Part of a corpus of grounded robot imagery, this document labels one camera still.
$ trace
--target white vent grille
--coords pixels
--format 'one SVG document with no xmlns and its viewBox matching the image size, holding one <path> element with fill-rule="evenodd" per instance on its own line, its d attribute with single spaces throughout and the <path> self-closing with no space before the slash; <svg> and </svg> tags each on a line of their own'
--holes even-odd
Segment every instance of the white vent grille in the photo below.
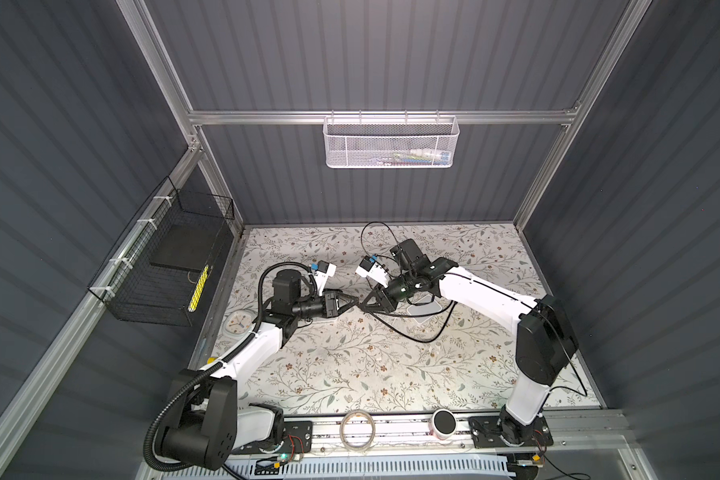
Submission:
<svg viewBox="0 0 720 480">
<path fill-rule="evenodd" d="M 253 460 L 231 458 L 226 464 L 245 478 L 308 479 L 308 478 L 366 478 L 427 475 L 440 478 L 445 475 L 482 475 L 482 478 L 512 478 L 507 470 L 507 459 L 487 454 L 465 453 L 458 455 L 427 456 L 367 456 L 350 458 L 305 458 L 280 468 L 277 475 L 253 475 Z M 230 478 L 223 470 L 211 472 L 192 467 L 164 475 L 164 478 L 206 480 Z"/>
<path fill-rule="evenodd" d="M 448 168 L 459 129 L 456 117 L 359 114 L 326 117 L 322 132 L 330 168 Z"/>
</svg>

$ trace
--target white plastic panel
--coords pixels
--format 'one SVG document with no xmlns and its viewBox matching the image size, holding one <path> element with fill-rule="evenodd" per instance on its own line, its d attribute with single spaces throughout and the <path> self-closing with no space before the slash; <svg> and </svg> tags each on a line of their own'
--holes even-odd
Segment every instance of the white plastic panel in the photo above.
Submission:
<svg viewBox="0 0 720 480">
<path fill-rule="evenodd" d="M 253 460 L 231 457 L 227 466 L 245 478 L 253 478 Z M 507 470 L 507 459 L 478 453 L 427 456 L 370 456 L 350 458 L 304 458 L 280 468 L 279 475 L 256 475 L 256 478 L 377 478 L 410 475 L 444 478 L 447 475 L 480 475 L 481 478 L 513 478 Z M 230 478 L 223 470 L 188 468 L 163 475 L 164 478 L 201 480 Z"/>
<path fill-rule="evenodd" d="M 536 383 L 518 371 L 518 381 L 507 402 L 507 412 L 523 425 L 530 425 L 536 418 L 550 388 Z"/>
</svg>

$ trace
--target gray wall panel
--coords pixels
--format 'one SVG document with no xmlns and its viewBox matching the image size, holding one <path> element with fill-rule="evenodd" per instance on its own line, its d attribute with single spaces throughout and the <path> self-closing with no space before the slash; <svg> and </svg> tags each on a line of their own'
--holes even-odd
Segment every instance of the gray wall panel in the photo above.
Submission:
<svg viewBox="0 0 720 480">
<path fill-rule="evenodd" d="M 114 2 L 0 2 L 0 415 L 185 149 Z M 106 316 L 4 478 L 132 478 L 195 336 Z"/>
<path fill-rule="evenodd" d="M 654 2 L 525 233 L 660 476 L 720 476 L 720 2 Z"/>
<path fill-rule="evenodd" d="M 466 125 L 454 166 L 328 168 L 317 126 L 205 126 L 248 224 L 511 220 L 555 125 Z"/>
<path fill-rule="evenodd" d="M 625 4 L 147 2 L 198 110 L 568 108 Z"/>
</svg>

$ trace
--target black wire basket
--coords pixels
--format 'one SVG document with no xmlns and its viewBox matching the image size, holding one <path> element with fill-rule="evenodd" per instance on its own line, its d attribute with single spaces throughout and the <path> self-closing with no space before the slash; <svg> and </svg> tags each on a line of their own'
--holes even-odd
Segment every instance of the black wire basket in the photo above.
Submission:
<svg viewBox="0 0 720 480">
<path fill-rule="evenodd" d="M 114 261 L 110 281 L 105 286 L 94 286 L 92 282 L 89 291 L 118 320 L 174 326 L 203 322 L 234 242 L 232 199 L 174 189 L 150 220 L 138 221 L 144 225 L 133 245 L 119 259 L 111 259 L 110 255 L 94 277 L 95 281 Z M 168 266 L 158 260 L 166 258 L 163 243 L 171 242 L 171 237 L 202 239 L 190 245 L 192 256 L 200 259 L 195 262 L 197 269 Z"/>
</svg>

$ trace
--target floral tablecloth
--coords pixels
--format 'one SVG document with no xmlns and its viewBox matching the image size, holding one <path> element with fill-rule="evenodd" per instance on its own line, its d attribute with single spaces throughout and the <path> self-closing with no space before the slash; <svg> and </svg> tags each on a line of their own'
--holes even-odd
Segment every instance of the floral tablecloth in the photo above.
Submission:
<svg viewBox="0 0 720 480">
<path fill-rule="evenodd" d="M 416 240 L 431 260 L 446 256 L 509 290 L 544 295 L 518 233 L 510 224 L 392 228 L 398 240 Z M 329 279 L 328 287 L 363 298 L 368 284 L 355 275 L 363 255 L 360 231 L 356 226 L 252 229 L 227 313 L 243 308 L 256 310 L 259 275 L 269 265 L 285 260 L 304 264 L 326 260 L 336 264 L 336 275 Z M 389 231 L 379 225 L 366 229 L 364 242 L 372 253 L 385 255 L 394 244 Z M 391 272 L 397 271 L 393 262 L 386 264 Z M 272 294 L 273 276 L 265 282 L 265 298 Z M 442 299 L 438 302 L 448 304 Z M 429 338 L 440 329 L 445 315 L 433 317 L 421 326 L 412 319 L 390 320 L 395 328 L 409 335 Z M 235 334 L 248 326 L 246 322 L 225 320 L 213 356 L 229 349 L 239 338 Z M 557 389 L 547 406 L 599 405 L 581 374 L 590 391 L 588 397 Z M 289 414 L 337 413 L 354 408 L 370 412 L 500 408 L 517 376 L 514 338 L 490 318 L 465 306 L 456 306 L 442 336 L 430 344 L 407 340 L 354 308 L 332 322 L 314 322 L 298 330 L 285 348 L 240 386 L 240 392 L 246 401 L 276 404 Z M 555 385 L 580 389 L 570 367 L 560 373 Z"/>
</svg>

